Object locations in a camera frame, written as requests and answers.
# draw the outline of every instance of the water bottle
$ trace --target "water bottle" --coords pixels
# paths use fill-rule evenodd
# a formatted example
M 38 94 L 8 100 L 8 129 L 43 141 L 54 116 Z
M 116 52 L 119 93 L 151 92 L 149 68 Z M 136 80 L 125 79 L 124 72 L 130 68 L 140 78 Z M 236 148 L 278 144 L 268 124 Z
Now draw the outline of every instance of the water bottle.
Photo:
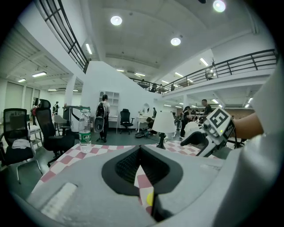
M 90 108 L 81 108 L 81 117 L 79 120 L 79 140 L 80 147 L 83 153 L 91 151 L 91 118 Z

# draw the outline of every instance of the bottle label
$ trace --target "bottle label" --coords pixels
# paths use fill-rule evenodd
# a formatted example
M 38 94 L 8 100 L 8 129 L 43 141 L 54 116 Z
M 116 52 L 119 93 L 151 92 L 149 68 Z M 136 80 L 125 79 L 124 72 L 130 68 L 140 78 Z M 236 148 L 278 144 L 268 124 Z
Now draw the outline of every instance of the bottle label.
M 91 141 L 91 133 L 79 133 L 80 143 L 86 144 Z

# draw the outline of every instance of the black office chair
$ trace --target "black office chair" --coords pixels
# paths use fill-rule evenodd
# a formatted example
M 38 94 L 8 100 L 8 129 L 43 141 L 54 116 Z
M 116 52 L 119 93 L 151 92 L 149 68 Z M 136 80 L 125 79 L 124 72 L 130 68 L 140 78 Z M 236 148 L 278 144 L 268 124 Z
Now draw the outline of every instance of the black office chair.
M 31 145 L 30 135 L 27 126 L 27 110 L 24 109 L 5 109 L 4 110 L 4 132 L 0 136 L 0 158 L 2 164 L 9 166 L 15 163 L 19 163 L 17 166 L 17 179 L 19 184 L 19 172 L 18 168 L 21 165 L 26 164 L 27 162 L 35 161 L 41 172 L 38 161 L 35 159 L 35 150 Z M 3 143 L 1 142 L 2 138 L 5 138 L 8 147 L 6 152 L 3 148 Z M 12 145 L 15 140 L 25 139 L 29 141 L 31 147 L 26 147 L 25 149 L 13 149 Z
M 128 134 L 130 135 L 130 132 L 128 130 L 128 127 L 131 127 L 133 126 L 132 122 L 133 122 L 133 119 L 134 118 L 131 118 L 132 121 L 130 123 L 130 113 L 129 113 L 129 110 L 128 109 L 123 109 L 121 112 L 120 112 L 120 125 L 122 125 L 123 127 L 125 127 L 125 131 L 128 132 Z
M 55 136 L 56 130 L 52 124 L 51 104 L 48 100 L 40 99 L 39 108 L 35 111 L 35 116 L 43 133 L 43 147 L 48 151 L 53 151 L 54 159 L 50 160 L 47 165 L 56 161 L 63 152 L 74 146 L 75 138 L 72 135 Z

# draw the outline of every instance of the checkered tablecloth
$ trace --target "checkered tablecloth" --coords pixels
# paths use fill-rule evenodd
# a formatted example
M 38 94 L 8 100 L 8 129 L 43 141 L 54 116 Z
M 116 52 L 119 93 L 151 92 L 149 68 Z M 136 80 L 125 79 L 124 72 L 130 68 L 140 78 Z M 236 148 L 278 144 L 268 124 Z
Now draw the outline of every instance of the checkered tablecloth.
M 171 152 L 180 153 L 183 155 L 191 155 L 196 156 L 197 153 L 200 151 L 200 149 L 195 148 L 193 146 L 187 145 L 187 146 L 181 146 L 180 141 L 168 141 L 164 143 L 165 149 Z M 49 181 L 53 176 L 60 173 L 65 168 L 68 168 L 68 166 L 72 165 L 73 163 L 85 159 L 92 156 L 97 156 L 101 154 L 105 154 L 107 152 L 113 152 L 115 150 L 129 148 L 134 146 L 108 146 L 108 145 L 92 145 L 91 152 L 88 154 L 84 154 L 81 152 L 80 145 L 76 144 L 73 146 L 70 150 L 66 151 L 57 161 L 53 163 L 53 165 L 50 167 L 49 171 L 45 173 L 39 182 L 36 184 L 35 188 L 33 189 L 32 193 L 42 184 Z M 139 202 L 140 204 L 147 210 L 147 212 L 151 213 L 152 207 L 147 203 L 147 196 L 153 192 L 153 187 L 151 183 L 149 182 L 148 178 L 146 177 L 142 167 L 140 166 L 135 177 L 135 183 L 134 185 L 139 188 L 140 191 L 140 198 Z

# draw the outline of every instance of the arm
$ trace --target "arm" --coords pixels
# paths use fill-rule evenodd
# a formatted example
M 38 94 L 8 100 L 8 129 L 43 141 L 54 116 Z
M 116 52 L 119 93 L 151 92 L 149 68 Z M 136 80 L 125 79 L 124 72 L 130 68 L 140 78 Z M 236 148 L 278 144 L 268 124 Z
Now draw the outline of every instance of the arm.
M 251 139 L 263 133 L 263 128 L 256 113 L 239 120 L 234 120 L 234 124 L 238 138 Z

